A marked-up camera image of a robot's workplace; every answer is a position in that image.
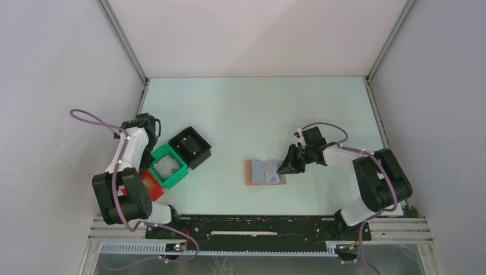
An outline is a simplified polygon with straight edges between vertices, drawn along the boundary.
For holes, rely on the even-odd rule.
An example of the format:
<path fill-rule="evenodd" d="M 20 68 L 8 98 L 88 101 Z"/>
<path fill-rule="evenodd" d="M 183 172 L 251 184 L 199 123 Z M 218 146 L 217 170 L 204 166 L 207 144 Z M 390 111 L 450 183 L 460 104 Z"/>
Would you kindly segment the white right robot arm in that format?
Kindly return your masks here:
<path fill-rule="evenodd" d="M 355 174 L 359 196 L 348 206 L 338 210 L 333 224 L 334 234 L 349 239 L 356 225 L 367 222 L 382 213 L 396 211 L 399 204 L 410 198 L 413 188 L 392 150 L 383 148 L 375 152 L 344 145 L 348 133 L 337 142 L 327 142 L 315 122 L 295 132 L 297 143 L 289 146 L 288 153 L 277 169 L 279 175 L 304 173 L 308 164 L 339 167 Z"/>

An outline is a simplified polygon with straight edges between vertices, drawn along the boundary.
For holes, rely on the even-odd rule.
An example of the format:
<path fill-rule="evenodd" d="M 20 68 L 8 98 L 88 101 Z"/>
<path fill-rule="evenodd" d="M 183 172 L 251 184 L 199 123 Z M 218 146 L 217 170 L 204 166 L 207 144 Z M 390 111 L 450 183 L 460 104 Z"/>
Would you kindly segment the tan leather card holder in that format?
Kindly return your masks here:
<path fill-rule="evenodd" d="M 275 186 L 286 184 L 285 175 L 277 173 L 280 160 L 246 160 L 245 183 L 247 186 Z"/>

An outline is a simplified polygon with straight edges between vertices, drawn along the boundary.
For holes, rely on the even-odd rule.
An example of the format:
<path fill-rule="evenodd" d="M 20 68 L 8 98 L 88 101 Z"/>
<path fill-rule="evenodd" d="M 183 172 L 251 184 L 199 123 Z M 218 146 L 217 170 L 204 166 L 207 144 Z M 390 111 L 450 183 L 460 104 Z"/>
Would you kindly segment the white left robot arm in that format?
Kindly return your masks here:
<path fill-rule="evenodd" d="M 92 186 L 103 220 L 108 225 L 122 224 L 115 198 L 119 200 L 127 222 L 145 220 L 159 224 L 166 238 L 175 238 L 181 231 L 179 215 L 172 205 L 154 203 L 146 189 L 142 174 L 155 158 L 151 155 L 160 135 L 156 123 L 160 120 L 149 113 L 138 114 L 125 121 L 120 131 L 120 143 L 111 164 L 104 173 L 95 175 Z"/>

